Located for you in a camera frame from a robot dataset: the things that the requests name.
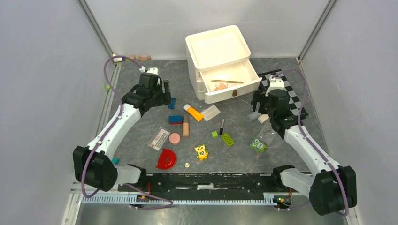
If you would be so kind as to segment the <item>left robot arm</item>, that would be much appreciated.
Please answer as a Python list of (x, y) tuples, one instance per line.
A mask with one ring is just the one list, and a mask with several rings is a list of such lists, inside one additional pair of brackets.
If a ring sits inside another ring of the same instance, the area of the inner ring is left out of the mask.
[(143, 72), (139, 83), (122, 97), (122, 105), (103, 130), (86, 146), (74, 149), (76, 179), (101, 191), (125, 183), (136, 191), (144, 190), (147, 186), (144, 168), (114, 165), (112, 159), (127, 132), (149, 109), (170, 103), (169, 83), (159, 77), (158, 69), (153, 67)]

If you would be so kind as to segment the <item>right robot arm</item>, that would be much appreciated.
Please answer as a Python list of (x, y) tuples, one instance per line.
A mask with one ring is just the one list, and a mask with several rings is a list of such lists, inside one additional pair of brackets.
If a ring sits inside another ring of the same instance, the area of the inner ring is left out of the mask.
[(301, 116), (292, 113), (290, 96), (284, 89), (270, 92), (256, 90), (252, 106), (269, 116), (272, 129), (285, 140), (305, 162), (311, 175), (292, 165), (273, 169), (271, 186), (276, 191), (292, 188), (306, 196), (318, 215), (337, 213), (347, 216), (357, 205), (356, 172), (351, 166), (341, 166), (310, 136)]

